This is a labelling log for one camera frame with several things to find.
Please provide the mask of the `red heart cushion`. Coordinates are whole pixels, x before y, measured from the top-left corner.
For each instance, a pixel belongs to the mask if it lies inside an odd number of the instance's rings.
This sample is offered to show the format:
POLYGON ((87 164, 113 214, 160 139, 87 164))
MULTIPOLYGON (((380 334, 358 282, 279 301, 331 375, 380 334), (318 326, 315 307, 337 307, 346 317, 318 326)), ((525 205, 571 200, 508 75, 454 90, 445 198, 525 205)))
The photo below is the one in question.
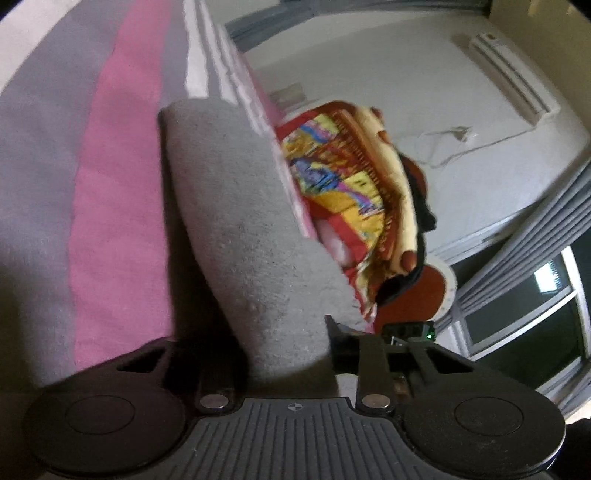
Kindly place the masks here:
POLYGON ((426 323, 434 321, 444 306, 444 298, 450 282, 444 273, 427 260, 425 234, 437 227, 436 216, 428 205, 427 181, 419 166, 402 156, 418 217, 419 260, 417 267, 407 276, 386 280, 377 293, 377 314, 373 330, 381 334, 387 325, 426 323))

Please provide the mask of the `striped pink grey bedsheet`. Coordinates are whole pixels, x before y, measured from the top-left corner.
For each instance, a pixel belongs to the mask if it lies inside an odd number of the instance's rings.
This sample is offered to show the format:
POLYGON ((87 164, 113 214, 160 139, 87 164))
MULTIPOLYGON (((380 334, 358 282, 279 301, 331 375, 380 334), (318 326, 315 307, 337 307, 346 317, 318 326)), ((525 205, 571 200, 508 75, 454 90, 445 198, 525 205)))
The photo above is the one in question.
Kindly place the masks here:
POLYGON ((159 114, 211 98, 270 150, 249 192, 310 239, 270 100, 207 1, 25 1, 3 18, 3 392, 172 332, 159 114))

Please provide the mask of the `grey sweatpants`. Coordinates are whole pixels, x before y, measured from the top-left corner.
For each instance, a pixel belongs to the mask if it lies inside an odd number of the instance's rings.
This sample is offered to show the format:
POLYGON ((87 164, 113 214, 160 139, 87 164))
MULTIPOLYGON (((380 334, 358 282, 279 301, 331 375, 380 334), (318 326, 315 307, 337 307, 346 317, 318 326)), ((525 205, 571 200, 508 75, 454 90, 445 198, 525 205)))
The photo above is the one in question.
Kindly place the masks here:
POLYGON ((346 275, 301 233, 269 127, 218 98, 188 99, 161 114, 173 191, 193 255, 256 384, 330 390, 327 319, 363 319, 346 275))

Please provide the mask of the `colourful patterned pillow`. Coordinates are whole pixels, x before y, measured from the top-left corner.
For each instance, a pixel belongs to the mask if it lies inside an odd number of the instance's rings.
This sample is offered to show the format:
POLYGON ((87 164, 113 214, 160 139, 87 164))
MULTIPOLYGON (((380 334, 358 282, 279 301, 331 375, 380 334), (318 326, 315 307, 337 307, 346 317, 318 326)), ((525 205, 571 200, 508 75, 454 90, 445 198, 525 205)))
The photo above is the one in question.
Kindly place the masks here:
POLYGON ((276 135, 311 219, 327 222, 349 253, 342 271, 370 321, 384 281, 379 246, 392 226, 392 208, 362 134, 352 115, 339 110, 304 113, 276 135))

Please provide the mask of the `white wall socket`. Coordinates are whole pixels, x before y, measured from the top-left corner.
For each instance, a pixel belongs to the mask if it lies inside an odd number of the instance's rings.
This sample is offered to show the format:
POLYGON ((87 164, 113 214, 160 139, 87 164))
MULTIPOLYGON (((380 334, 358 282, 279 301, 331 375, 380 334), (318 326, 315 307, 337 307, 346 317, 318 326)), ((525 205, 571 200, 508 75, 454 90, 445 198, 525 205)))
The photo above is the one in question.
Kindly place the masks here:
POLYGON ((271 92, 270 100, 280 110, 288 111, 307 103, 308 97, 304 93, 303 85, 301 83, 294 83, 271 92))

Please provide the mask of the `cream brown blanket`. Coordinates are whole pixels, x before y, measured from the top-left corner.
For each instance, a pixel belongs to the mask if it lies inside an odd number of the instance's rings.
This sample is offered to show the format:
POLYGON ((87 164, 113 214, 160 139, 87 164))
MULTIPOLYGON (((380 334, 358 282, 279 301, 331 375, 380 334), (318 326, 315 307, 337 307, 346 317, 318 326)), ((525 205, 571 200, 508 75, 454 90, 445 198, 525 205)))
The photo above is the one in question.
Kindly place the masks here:
POLYGON ((348 129, 360 146, 363 159, 377 174, 386 193, 393 220, 379 242, 379 253, 396 275, 408 275, 418 265, 419 226, 409 177, 392 142, 381 112, 373 107, 339 105, 334 118, 348 129))

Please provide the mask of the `white air conditioner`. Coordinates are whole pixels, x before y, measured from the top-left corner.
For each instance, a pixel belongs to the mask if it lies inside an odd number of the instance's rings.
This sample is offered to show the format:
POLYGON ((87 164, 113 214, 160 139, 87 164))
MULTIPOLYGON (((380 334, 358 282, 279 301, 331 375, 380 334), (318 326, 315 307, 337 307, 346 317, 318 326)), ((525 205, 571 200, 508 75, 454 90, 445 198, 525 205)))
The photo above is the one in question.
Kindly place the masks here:
POLYGON ((473 60, 532 126, 555 117, 561 106, 529 66, 498 36, 481 33, 470 39, 473 60))

